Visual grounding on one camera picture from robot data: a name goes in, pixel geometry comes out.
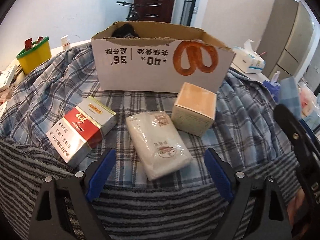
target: orange pretzel logo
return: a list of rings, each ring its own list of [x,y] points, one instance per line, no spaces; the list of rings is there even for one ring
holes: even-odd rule
[[[202,52],[200,48],[205,49],[210,55],[212,62],[211,66],[206,66],[203,64]],[[188,69],[181,67],[181,55],[184,49],[186,49],[188,60],[190,63],[190,68]],[[196,41],[182,41],[173,54],[173,66],[175,70],[183,76],[189,76],[193,74],[196,71],[196,68],[198,68],[201,72],[211,73],[217,67],[218,62],[218,53],[215,47],[208,46]]]

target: plastic wrapper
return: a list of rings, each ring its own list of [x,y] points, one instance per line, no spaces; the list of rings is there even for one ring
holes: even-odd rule
[[[192,161],[190,152],[165,112],[132,115],[126,122],[149,180],[177,171]]]
[[[313,111],[320,117],[320,107],[317,102],[317,98],[310,90],[307,84],[303,81],[298,83],[299,97],[301,102],[302,117],[306,117]]]

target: tissue box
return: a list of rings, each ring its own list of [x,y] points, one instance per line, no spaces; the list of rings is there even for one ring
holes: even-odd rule
[[[232,63],[245,73],[260,73],[266,62],[257,53],[252,51],[250,43],[251,41],[247,41],[244,48],[234,47],[233,51],[236,53],[236,56]]]
[[[216,102],[215,93],[184,83],[173,105],[171,120],[177,129],[202,136],[215,119]]]
[[[75,168],[116,123],[116,113],[89,96],[46,135],[62,159]]]

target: silver bolt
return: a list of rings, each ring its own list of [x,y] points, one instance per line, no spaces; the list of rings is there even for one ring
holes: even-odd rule
[[[45,178],[45,182],[50,182],[52,180],[52,177],[51,176],[48,176]]]
[[[76,172],[76,177],[77,178],[81,178],[83,176],[83,174],[84,174],[83,171],[77,171]]]
[[[236,176],[238,177],[238,178],[244,178],[244,173],[242,172],[242,171],[238,171],[237,173],[236,173]]]
[[[274,178],[273,176],[268,176],[268,180],[269,180],[270,182],[274,182],[274,181],[275,181],[275,178]]]

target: yellow bucket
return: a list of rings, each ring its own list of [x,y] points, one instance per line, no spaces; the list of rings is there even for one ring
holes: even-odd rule
[[[25,74],[29,74],[40,64],[51,58],[49,46],[49,37],[45,37],[33,48],[25,51],[23,49],[18,55],[17,60],[20,62],[21,68]]]

